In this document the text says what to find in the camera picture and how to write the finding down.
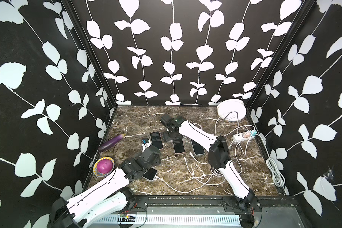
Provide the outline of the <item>phone with blue-grey case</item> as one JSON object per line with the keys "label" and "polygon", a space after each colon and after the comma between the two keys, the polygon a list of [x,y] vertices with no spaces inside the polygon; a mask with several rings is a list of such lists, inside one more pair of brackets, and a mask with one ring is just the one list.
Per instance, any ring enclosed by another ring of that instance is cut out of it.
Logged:
{"label": "phone with blue-grey case", "polygon": [[157,149],[161,150],[163,148],[162,138],[160,132],[152,132],[150,133],[152,145]]}

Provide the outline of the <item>phone with white case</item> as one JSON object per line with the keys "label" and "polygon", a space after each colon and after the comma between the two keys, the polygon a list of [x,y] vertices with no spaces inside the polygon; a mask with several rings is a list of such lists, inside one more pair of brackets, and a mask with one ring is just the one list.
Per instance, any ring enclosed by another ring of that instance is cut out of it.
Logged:
{"label": "phone with white case", "polygon": [[153,181],[156,175],[157,175],[157,170],[151,167],[145,174],[142,175],[142,177],[148,181]]}

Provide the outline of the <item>phone with pink case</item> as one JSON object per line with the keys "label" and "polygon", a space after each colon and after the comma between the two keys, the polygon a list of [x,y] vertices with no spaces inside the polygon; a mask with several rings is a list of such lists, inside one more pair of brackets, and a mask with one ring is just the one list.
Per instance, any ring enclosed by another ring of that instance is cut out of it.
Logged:
{"label": "phone with pink case", "polygon": [[175,154],[183,154],[183,153],[185,153],[185,148],[184,148],[184,145],[183,145],[183,140],[181,138],[173,140],[173,148],[174,148]]}

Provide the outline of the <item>phone with mint case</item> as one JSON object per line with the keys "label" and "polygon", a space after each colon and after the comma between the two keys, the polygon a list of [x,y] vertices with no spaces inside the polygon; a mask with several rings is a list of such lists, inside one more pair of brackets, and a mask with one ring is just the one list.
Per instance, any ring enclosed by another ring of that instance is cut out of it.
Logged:
{"label": "phone with mint case", "polygon": [[196,141],[194,141],[192,139],[191,139],[191,143],[192,143],[194,155],[200,156],[200,155],[205,154],[204,148],[200,144],[198,144]]}

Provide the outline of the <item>white charging cable pink phone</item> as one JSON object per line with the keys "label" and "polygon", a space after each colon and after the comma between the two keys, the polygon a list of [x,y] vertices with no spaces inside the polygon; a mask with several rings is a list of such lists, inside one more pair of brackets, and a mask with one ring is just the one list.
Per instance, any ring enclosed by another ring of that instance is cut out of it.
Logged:
{"label": "white charging cable pink phone", "polygon": [[162,170],[155,179],[176,194],[199,194],[209,187],[218,187],[224,179],[217,177],[209,165],[197,162],[190,156],[180,161],[169,161],[169,168]]}

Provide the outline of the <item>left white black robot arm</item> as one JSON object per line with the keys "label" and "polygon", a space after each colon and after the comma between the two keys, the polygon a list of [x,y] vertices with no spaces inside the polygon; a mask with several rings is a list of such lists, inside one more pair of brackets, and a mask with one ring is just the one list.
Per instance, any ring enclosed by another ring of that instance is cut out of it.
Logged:
{"label": "left white black robot arm", "polygon": [[106,215],[132,209],[136,197],[128,185],[160,163],[160,150],[153,145],[148,146],[135,157],[124,160],[112,173],[85,192],[68,200],[56,200],[47,227],[88,228]]}

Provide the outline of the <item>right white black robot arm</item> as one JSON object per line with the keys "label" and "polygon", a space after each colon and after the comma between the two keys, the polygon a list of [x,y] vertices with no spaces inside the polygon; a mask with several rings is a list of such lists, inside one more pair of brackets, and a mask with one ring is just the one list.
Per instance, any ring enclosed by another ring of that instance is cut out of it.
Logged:
{"label": "right white black robot arm", "polygon": [[251,210],[257,198],[253,190],[243,181],[233,165],[229,147],[224,136],[215,136],[204,132],[182,116],[176,118],[164,114],[160,119],[166,128],[166,139],[176,140],[188,137],[208,151],[208,163],[220,171],[230,184],[238,208],[247,212]]}

